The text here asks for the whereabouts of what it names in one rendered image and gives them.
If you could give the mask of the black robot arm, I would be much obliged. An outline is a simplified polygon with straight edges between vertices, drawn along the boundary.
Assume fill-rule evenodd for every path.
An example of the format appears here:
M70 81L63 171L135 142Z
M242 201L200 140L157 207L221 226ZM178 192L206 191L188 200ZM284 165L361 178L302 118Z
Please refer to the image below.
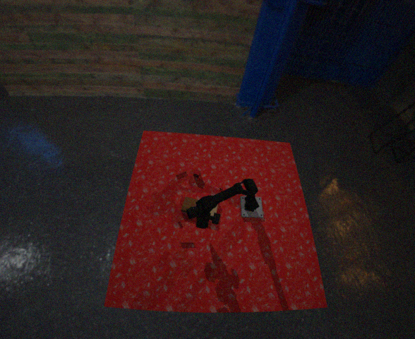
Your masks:
M243 189L242 185L246 187ZM245 195L244 210L254 211L259 207L259 204L255 198L255 194L258 192L258 188L252 179L244 179L240 183L236 183L232 187L214 195L204 196L196 202L196 207L186 209L188 218L197 217L196 227L201 229L208 228L207 218L200 217L200 215L208 215L212 209L216 208L218 203L221 203L228 198L231 198L237 194Z

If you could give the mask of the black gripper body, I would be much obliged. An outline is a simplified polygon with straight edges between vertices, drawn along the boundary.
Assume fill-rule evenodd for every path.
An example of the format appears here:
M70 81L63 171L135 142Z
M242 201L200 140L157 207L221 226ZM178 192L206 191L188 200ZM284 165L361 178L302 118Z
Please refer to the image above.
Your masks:
M219 213L214 213L214 215L210 215L211 213L209 213L208 215L200 215L200 217L204 218L206 217L207 220L212 220L213 224L218 225L219 224L219 219L220 219L220 214ZM211 219L212 218L212 219Z

